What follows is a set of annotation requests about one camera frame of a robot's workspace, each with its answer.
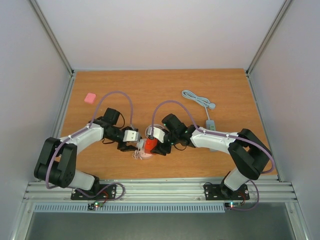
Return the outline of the orange cube socket adapter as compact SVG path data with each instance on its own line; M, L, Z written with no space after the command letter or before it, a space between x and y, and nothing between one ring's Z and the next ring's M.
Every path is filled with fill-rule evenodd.
M147 138L144 143L144 152L146 154L152 154L152 150L157 146L158 140L156 138Z

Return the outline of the pink square plug adapter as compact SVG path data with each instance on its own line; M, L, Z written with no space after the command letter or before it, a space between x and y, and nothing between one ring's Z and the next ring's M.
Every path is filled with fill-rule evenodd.
M97 95L95 93L87 93L87 95L84 98L84 102L87 104L93 104L96 100Z

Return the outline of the round pink power socket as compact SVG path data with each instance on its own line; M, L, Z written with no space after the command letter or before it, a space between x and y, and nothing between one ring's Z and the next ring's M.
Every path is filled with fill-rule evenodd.
M150 153L146 153L143 149L140 149L138 151L138 158L140 160L147 160L147 159L150 159L152 158L154 155L153 154L150 154Z

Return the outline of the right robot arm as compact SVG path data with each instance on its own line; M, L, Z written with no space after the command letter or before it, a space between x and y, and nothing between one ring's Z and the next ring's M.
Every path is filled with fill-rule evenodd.
M145 151L166 156L177 144L190 148L213 149L231 156L235 169L230 171L220 185L216 195L230 200L249 180L257 180L270 160L271 152L249 129L240 132L219 132L200 127L186 126L174 114L162 120L163 127L151 125L147 128Z

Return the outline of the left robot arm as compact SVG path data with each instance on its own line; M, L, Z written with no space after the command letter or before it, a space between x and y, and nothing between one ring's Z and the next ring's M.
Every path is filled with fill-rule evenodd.
M77 156L90 145L104 140L116 143L121 152L136 151L133 143L138 143L141 135L132 126L118 127L120 116L119 111L107 108L103 116L95 118L79 131L62 138L47 138L35 165L34 177L45 181L48 189L73 188L89 199L96 199L103 191L100 179L77 170Z

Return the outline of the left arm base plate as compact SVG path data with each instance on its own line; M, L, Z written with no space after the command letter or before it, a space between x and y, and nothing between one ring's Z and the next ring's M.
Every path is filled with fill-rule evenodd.
M116 198L117 185L116 184L101 184L97 190L84 190L76 189L71 193L70 199L73 201L104 201L104 200L114 200Z

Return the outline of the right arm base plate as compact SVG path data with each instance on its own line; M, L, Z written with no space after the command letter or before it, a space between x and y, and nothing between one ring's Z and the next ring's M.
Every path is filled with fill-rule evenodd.
M238 190L233 191L221 184L206 182L203 185L203 191L207 201L240 201L250 199L246 184L242 184Z

